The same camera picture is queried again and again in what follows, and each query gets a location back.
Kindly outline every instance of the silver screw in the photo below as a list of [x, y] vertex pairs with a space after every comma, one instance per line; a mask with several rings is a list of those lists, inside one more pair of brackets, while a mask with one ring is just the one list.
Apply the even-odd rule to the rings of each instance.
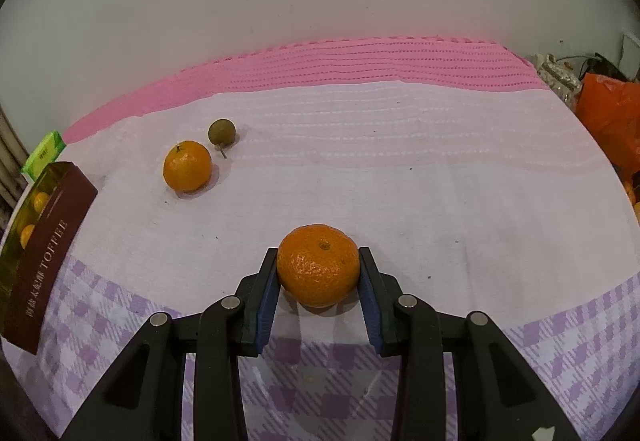
[[475, 313], [471, 313], [471, 321], [477, 326], [485, 326], [489, 323], [489, 317], [484, 313], [476, 311]]
[[149, 323], [154, 327], [160, 327], [163, 326], [167, 320], [168, 317], [166, 313], [154, 313], [151, 315], [151, 318], [149, 318]]
[[240, 299], [234, 295], [225, 296], [220, 303], [225, 309], [235, 309], [240, 305]]
[[398, 297], [398, 303], [402, 307], [415, 307], [418, 303], [418, 299], [413, 295], [400, 295]]

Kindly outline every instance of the purple plaid fabric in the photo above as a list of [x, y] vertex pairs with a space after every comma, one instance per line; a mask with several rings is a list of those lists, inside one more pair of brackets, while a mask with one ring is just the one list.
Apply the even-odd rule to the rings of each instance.
[[[640, 380], [640, 275], [585, 305], [505, 333], [556, 397], [584, 441], [600, 439]], [[36, 357], [14, 372], [37, 410], [62, 434], [109, 364], [149, 315], [178, 313], [132, 294], [67, 259]], [[447, 440], [457, 437], [456, 396], [446, 358]], [[370, 345], [272, 338], [239, 370], [251, 441], [386, 441], [399, 360]], [[182, 439], [193, 439], [194, 358], [186, 363]]]

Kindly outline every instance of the green-brown round fruit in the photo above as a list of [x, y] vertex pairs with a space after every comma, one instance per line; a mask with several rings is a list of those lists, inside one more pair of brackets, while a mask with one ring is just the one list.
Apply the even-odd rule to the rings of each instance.
[[214, 121], [209, 127], [209, 141], [219, 148], [233, 145], [236, 140], [236, 126], [228, 119]]

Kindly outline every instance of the triangular cutout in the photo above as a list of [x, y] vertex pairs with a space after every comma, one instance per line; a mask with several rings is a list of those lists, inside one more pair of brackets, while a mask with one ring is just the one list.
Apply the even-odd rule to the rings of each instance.
[[149, 346], [140, 345], [105, 392], [104, 398], [107, 403], [131, 410], [138, 407], [148, 358]]
[[490, 344], [489, 353], [494, 364], [502, 405], [508, 408], [534, 401], [536, 393], [500, 345]]

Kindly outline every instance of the orange plastic bag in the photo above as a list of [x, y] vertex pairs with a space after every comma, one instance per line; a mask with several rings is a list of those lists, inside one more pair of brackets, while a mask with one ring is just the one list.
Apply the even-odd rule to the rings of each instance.
[[640, 170], [640, 84], [587, 74], [575, 115], [623, 180]]

